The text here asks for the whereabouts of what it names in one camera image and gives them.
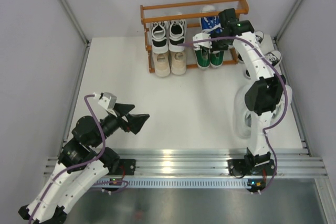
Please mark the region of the blue sneaker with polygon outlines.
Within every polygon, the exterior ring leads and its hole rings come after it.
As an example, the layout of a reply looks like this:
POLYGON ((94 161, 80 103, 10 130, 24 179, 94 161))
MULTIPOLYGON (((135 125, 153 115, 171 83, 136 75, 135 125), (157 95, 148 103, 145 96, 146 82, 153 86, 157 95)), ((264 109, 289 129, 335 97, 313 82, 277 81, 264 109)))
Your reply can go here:
POLYGON ((222 27, 237 20, 236 10, 234 8, 225 9, 218 13, 219 21, 222 27))
MULTIPOLYGON (((214 5, 206 5, 201 9, 201 13, 211 13, 215 12, 216 8, 214 5)), ((200 18, 200 26, 203 33, 207 34, 220 34, 222 32, 222 27, 220 25, 218 16, 208 16, 200 18)))

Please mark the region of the black canvas sneaker near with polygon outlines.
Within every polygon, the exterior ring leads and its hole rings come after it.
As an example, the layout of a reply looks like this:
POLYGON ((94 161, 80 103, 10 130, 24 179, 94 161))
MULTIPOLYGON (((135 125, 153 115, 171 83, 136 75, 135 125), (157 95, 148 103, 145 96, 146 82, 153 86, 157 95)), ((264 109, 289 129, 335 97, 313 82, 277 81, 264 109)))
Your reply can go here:
MULTIPOLYGON (((266 54, 261 54, 262 58, 265 59, 267 62, 269 62, 274 68, 277 67, 281 61, 282 61, 282 53, 278 50, 274 50, 271 52, 268 52, 266 54)), ((255 72, 253 70, 253 61, 257 60, 257 61, 261 61, 260 57, 257 55, 257 53, 255 51, 250 52, 248 54, 247 57, 243 57, 243 60, 247 60, 245 61, 245 65, 246 65, 246 71, 245 71, 245 77, 247 79, 251 79, 251 72, 255 72)))

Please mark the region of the black canvas sneaker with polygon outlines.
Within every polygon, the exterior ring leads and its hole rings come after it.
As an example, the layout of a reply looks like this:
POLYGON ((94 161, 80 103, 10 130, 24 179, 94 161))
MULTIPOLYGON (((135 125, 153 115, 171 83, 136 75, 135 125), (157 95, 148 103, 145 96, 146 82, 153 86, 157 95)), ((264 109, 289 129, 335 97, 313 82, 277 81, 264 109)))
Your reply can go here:
MULTIPOLYGON (((281 61, 282 61, 282 53, 278 50, 274 50, 271 52, 268 52, 266 54, 261 54, 262 58, 265 59, 267 62, 269 62, 274 68, 277 67, 281 61)), ((247 57, 243 57, 243 60, 247 60, 245 61, 245 65, 246 65, 246 71, 245 71, 245 77, 247 79, 251 79, 251 72, 255 72, 253 70, 253 61, 257 60, 257 61, 261 61, 260 57, 257 55, 257 53, 255 51, 250 52, 248 54, 247 57)))
MULTIPOLYGON (((262 43, 262 41, 264 39, 264 33, 262 31, 260 31, 260 30, 256 30, 255 31, 255 36, 256 36, 256 40, 258 42, 258 45, 261 46, 261 43, 262 43)), ((243 59, 242 59, 242 57, 241 57, 240 54, 238 54, 238 60, 239 60, 240 63, 244 63, 244 61, 243 61, 243 59)))

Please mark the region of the green sneaker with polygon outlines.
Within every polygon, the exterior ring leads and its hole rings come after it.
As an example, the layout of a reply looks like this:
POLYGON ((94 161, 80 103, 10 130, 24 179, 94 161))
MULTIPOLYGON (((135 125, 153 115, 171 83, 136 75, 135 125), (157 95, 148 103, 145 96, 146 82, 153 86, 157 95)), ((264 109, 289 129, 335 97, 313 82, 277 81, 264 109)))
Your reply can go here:
POLYGON ((200 47, 199 49, 194 50, 197 66, 205 70, 210 67, 210 59, 208 49, 200 47))
POLYGON ((218 68, 223 64, 224 51, 211 52, 209 54, 210 66, 212 68, 218 68))

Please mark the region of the right aluminium frame post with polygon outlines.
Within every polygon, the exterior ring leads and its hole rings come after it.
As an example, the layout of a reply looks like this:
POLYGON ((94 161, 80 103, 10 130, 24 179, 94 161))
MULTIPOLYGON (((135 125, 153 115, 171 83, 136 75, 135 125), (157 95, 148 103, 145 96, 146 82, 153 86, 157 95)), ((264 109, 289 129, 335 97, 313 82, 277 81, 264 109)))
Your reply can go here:
POLYGON ((295 14, 299 10, 299 8, 301 7, 303 2, 304 2, 304 0, 295 0, 294 1, 293 5, 291 6, 288 14, 286 15, 286 17, 284 19, 284 21, 281 23, 280 28, 279 28, 276 36, 274 37, 274 42, 275 42, 276 45, 279 43, 280 39, 284 35, 284 33, 287 30, 289 24, 292 22, 295 14))

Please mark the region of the white sneaker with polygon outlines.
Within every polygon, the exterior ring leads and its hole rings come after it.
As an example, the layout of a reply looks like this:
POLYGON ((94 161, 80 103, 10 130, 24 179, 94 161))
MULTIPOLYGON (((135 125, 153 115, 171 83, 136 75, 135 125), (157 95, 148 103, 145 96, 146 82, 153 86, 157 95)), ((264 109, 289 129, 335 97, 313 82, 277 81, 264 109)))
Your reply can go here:
POLYGON ((242 86, 234 98, 233 126, 235 134, 243 139, 251 136, 251 112, 245 104, 245 94, 251 85, 242 86))
POLYGON ((289 85, 285 85, 287 97, 285 98, 285 93, 282 94, 279 103, 276 105, 276 109, 273 112, 273 119, 281 117, 284 111, 287 111, 292 102, 292 88, 289 85))

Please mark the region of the aluminium rail base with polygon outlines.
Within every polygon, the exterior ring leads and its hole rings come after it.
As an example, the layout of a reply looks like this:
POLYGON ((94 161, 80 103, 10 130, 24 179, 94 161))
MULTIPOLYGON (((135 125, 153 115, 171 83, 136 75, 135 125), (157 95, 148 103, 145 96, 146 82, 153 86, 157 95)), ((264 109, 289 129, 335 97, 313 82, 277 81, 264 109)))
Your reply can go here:
MULTIPOLYGON (((245 149, 151 150, 117 149, 121 158, 135 159, 137 177, 228 177, 230 159, 242 158, 245 149)), ((306 148, 277 149, 278 178, 320 178, 327 176, 321 157, 306 148)))

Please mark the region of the orange wooden shoe shelf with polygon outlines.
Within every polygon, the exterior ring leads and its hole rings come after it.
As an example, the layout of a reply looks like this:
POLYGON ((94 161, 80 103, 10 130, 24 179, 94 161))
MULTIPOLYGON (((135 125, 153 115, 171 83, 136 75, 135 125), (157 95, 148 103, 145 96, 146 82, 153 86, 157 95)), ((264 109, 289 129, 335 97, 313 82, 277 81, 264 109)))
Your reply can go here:
POLYGON ((226 8, 234 8, 237 18, 249 13, 247 0, 206 0, 151 6, 141 5, 140 20, 144 31, 144 44, 148 55, 149 73, 155 73, 152 59, 151 23, 184 19, 186 20, 187 29, 191 30, 201 26, 199 23, 200 18, 207 15, 217 16, 221 10, 226 8))

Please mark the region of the black white-striped sneaker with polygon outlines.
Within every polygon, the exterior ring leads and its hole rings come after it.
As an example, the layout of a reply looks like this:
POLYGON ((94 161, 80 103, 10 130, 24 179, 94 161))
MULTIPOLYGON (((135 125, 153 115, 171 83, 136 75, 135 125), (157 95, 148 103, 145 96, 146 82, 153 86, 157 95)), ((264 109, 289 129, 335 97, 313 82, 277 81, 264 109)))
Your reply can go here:
POLYGON ((166 22, 150 23, 150 34, 152 40, 152 50, 155 54, 164 54, 168 52, 166 22))
POLYGON ((186 37, 186 20, 169 21, 169 50, 171 52, 182 52, 185 47, 180 44, 185 43, 186 37))

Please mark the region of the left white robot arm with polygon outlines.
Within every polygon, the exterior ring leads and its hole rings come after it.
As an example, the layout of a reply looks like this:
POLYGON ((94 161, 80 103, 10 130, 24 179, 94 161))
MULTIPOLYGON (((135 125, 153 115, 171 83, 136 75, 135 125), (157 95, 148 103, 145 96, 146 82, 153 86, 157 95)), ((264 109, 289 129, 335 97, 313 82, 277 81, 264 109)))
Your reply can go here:
POLYGON ((94 113, 81 117, 47 183, 30 204, 20 207, 19 215, 29 223, 64 223, 73 205, 100 178, 123 174, 123 159, 106 140, 117 130, 139 133, 150 116, 131 114, 134 107, 116 103, 103 119, 94 113))

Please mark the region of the beige sneaker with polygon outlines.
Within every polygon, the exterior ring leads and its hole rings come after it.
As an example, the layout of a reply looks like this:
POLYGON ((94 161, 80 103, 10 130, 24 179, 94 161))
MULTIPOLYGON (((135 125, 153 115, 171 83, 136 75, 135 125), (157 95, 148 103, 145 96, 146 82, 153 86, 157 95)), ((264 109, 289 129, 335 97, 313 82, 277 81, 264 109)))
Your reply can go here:
POLYGON ((171 52, 171 71, 175 75, 183 75, 186 72, 186 53, 171 52))
POLYGON ((153 53, 152 57, 154 62, 155 74, 160 78, 167 77, 171 72, 169 63, 169 52, 163 54, 153 53))

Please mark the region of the black canvas sneaker far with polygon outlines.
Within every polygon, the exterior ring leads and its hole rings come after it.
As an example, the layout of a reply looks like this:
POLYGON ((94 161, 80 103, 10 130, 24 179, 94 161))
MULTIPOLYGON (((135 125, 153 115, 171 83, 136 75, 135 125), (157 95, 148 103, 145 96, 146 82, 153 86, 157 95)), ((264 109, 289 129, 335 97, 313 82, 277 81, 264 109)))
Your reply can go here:
MULTIPOLYGON (((256 36, 256 40, 258 42, 258 45, 261 46, 261 43, 262 43, 262 41, 264 39, 264 33, 262 31, 260 31, 260 30, 256 30, 255 31, 255 36, 256 36)), ((244 61, 243 61, 243 59, 242 59, 242 57, 241 57, 240 54, 238 54, 238 60, 239 60, 240 63, 244 63, 244 61)))

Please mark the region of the left aluminium frame post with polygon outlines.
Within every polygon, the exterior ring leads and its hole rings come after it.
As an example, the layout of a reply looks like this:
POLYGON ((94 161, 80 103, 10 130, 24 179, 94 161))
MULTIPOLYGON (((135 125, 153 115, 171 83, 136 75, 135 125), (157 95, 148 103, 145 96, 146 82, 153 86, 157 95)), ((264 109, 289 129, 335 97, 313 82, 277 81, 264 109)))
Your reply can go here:
POLYGON ((83 42, 85 46, 89 46, 89 39, 85 35, 81 25, 79 24, 75 14, 73 13, 69 3, 67 0, 57 0, 61 6, 61 8, 64 10, 66 16, 68 17, 71 25, 73 26, 74 30, 76 31, 77 35, 79 36, 80 40, 83 42))

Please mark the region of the aluminium frame post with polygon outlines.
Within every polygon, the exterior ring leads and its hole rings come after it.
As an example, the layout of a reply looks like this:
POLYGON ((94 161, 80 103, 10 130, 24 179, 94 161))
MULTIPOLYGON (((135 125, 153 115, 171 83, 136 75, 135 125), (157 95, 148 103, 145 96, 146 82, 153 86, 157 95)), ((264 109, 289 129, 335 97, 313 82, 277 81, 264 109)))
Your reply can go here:
POLYGON ((69 3, 67 0, 57 0, 61 6, 61 8, 64 10, 66 16, 68 17, 71 25, 73 26, 74 30, 76 31, 77 35, 79 36, 80 40, 83 42, 85 46, 89 46, 89 39, 85 35, 81 25, 79 24, 75 14, 73 13, 69 3))
POLYGON ((279 28, 276 36, 274 37, 274 42, 275 42, 276 45, 279 43, 280 39, 284 35, 284 33, 287 30, 289 24, 292 22, 295 14, 299 10, 299 8, 301 7, 303 2, 304 2, 304 0, 295 0, 294 1, 293 5, 291 6, 288 14, 286 15, 286 17, 284 19, 284 21, 281 23, 280 28, 279 28))

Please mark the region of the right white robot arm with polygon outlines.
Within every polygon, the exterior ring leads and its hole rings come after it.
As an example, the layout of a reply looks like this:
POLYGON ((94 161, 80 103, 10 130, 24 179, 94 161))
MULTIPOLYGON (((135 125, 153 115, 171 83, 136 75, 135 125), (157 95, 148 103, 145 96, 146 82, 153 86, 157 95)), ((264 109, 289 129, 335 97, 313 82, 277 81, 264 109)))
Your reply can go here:
POLYGON ((248 139, 244 158, 234 161, 234 176, 259 175, 276 169, 277 161, 268 132, 285 117, 291 97, 286 78, 262 53, 256 32, 248 20, 239 20, 233 8, 219 14, 222 33, 215 36, 217 46, 233 48, 243 60, 250 84, 240 88, 235 97, 234 122, 238 135, 248 139))

